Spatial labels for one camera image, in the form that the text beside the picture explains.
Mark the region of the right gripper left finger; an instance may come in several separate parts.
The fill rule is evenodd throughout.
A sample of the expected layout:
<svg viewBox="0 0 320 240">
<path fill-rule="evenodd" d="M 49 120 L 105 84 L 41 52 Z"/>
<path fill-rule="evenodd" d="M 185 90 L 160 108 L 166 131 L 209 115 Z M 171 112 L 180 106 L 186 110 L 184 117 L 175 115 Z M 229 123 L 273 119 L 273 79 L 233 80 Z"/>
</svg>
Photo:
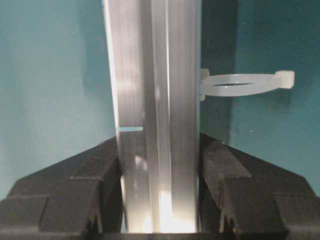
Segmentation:
<svg viewBox="0 0 320 240">
<path fill-rule="evenodd" d="M 117 141 L 18 179 L 0 202 L 3 240 L 91 240 L 123 218 Z"/>
</svg>

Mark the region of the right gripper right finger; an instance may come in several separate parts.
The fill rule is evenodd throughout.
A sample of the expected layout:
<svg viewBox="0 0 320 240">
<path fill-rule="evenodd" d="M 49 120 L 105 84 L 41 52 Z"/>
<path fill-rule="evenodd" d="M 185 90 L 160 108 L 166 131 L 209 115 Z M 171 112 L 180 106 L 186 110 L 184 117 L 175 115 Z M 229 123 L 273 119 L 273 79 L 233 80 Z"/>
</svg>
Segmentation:
<svg viewBox="0 0 320 240">
<path fill-rule="evenodd" d="M 320 198 L 307 180 L 201 134 L 202 230 L 228 240 L 317 240 Z"/>
</svg>

